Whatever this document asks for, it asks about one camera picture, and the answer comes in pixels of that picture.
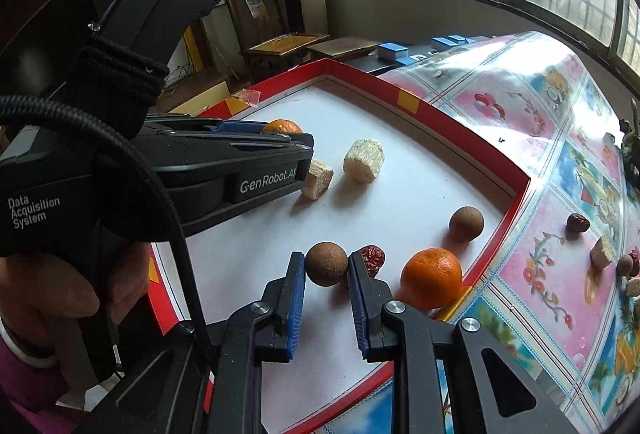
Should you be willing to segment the person's left hand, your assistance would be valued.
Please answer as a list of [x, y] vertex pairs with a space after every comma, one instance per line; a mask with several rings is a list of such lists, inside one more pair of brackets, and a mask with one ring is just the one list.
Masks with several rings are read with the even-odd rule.
[[[106, 283], [106, 310], [119, 324], [149, 289], [150, 246], [136, 243], [119, 260]], [[1, 260], [1, 318], [23, 350], [50, 350], [50, 318], [94, 315], [100, 299], [89, 281], [67, 262], [50, 257]]]

